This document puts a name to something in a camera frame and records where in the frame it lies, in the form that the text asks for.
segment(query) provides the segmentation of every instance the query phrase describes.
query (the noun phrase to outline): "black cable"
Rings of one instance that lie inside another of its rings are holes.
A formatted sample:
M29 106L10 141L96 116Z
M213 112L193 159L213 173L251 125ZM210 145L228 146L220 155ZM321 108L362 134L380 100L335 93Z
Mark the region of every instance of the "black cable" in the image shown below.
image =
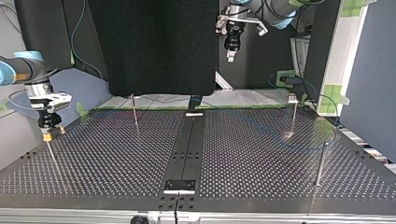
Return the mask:
M239 15L239 14L242 14L242 13L245 13L245 12L249 12L250 9L249 9L249 8L246 8L246 9L244 9L244 10L235 12L235 13L233 13L233 14L225 14L226 11L227 11L227 7L225 7L225 8L221 11L221 15L225 15L225 16L236 16L236 15Z
M324 3L324 1L326 1L326 0L318 0L318 1L313 1L313 2L310 2L310 1L305 1L305 0L297 0L299 3L302 3L302 4L304 4L304 5L318 5L318 4L321 4L321 3Z
M301 9L300 9L300 12L298 13L297 21L296 21L296 31L297 31L297 34L299 34L299 33L298 33L298 23L300 22L300 14L301 14ZM308 88L306 87L305 82L304 82L304 79L303 79L303 77L302 77L302 71L301 71L301 67L300 67L300 60L299 60L299 58L298 58L297 36L294 37L294 50L295 50L295 53L296 53L296 61L297 61L298 71L299 71L299 73L300 73L300 79L301 79L301 81L303 82L303 86L304 86L304 90L305 90L305 92L306 92L306 95L308 96L309 99L311 99L312 101L315 101L315 100L311 97L311 95L309 94ZM314 106L315 110L318 111L317 106L315 105L314 102L312 102L312 105Z
M256 18L258 17L258 14L261 12L262 13L262 19L261 21L264 22L264 7L265 7L265 3L264 0L261 0L262 4L260 5L260 7L257 9L257 11L254 13L254 15L256 16Z
M177 195L177 201L176 201L175 211L174 211L174 215L175 215L175 224L178 224L177 206L178 206L178 197L179 197L179 196L180 196L180 194Z
M15 114L15 113L17 113L17 111L13 111L13 112L11 112L11 113L9 113L9 114L6 114L6 115L0 117L0 119L4 119L4 118L6 118L6 117L8 117L8 116L10 116L10 115L13 115L13 114Z

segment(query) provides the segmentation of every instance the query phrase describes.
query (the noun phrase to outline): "robotic arm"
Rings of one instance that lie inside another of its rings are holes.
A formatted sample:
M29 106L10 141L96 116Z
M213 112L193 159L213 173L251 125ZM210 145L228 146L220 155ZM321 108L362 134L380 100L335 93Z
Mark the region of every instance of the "robotic arm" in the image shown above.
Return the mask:
M240 50L240 36L246 23L257 24L257 33L264 36L268 33L265 21L277 29L284 29L303 5L298 0L230 0L230 5L221 11L216 24L216 33L227 35L224 48L227 49L228 62L232 63ZM248 17L249 12L254 12L256 18Z
M24 84L31 106L38 112L38 127L44 141L51 141L51 130L60 128L62 122L56 111L67 107L72 96L54 91L50 85L51 72L39 52L16 52L14 56L13 59L0 56L0 86Z

